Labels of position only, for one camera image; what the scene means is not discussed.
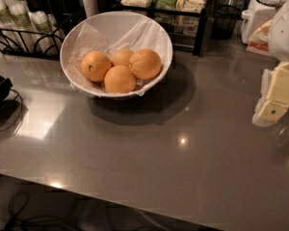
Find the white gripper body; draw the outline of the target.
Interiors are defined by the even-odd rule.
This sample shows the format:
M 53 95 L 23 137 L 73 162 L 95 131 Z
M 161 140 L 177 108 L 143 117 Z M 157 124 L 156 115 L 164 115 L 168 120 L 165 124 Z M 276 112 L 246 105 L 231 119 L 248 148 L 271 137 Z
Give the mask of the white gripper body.
M 268 46 L 273 57 L 289 62 L 289 0 L 282 5 L 272 20 Z

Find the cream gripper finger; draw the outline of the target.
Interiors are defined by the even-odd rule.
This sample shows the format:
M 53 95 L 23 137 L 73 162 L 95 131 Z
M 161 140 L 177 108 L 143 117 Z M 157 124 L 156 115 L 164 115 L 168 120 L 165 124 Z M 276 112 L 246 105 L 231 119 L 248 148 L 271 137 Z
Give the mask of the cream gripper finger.
M 276 124 L 289 109 L 289 62 L 280 62 L 274 70 L 264 70 L 260 93 L 252 123 L 268 127 Z

